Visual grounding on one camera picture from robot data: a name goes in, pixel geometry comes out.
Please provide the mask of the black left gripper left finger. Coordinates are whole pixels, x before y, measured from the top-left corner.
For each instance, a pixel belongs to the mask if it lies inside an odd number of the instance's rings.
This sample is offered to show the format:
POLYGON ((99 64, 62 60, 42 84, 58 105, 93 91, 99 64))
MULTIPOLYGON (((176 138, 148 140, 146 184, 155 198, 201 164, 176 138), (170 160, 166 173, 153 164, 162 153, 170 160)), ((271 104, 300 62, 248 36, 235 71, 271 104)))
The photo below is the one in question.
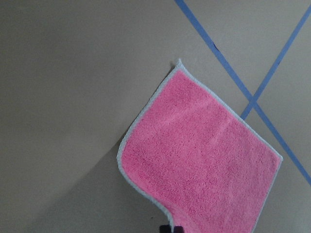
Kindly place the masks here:
POLYGON ((159 233, 170 233, 170 225, 159 226, 159 233))

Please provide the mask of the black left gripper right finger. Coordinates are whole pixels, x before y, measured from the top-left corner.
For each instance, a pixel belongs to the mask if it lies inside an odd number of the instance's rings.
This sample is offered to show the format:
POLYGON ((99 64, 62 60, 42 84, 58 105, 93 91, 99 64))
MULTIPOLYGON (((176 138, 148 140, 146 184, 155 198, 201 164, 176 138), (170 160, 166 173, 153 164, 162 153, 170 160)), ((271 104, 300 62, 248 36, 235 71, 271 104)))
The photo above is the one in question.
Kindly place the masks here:
POLYGON ((175 226, 173 229, 173 233, 183 233, 183 227, 182 226, 175 226))

